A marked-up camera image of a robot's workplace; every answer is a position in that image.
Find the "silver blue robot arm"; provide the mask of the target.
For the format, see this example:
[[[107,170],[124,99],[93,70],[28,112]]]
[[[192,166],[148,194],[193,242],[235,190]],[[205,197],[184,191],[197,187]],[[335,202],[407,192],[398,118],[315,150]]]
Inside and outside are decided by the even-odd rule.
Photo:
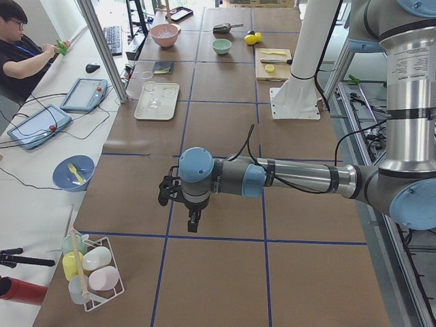
[[[435,2],[353,1],[349,44],[387,54],[386,156],[378,166],[337,166],[231,155],[200,147],[179,158],[159,203],[183,203],[195,232],[212,193],[256,198],[265,187],[338,193],[413,230],[435,227]]]

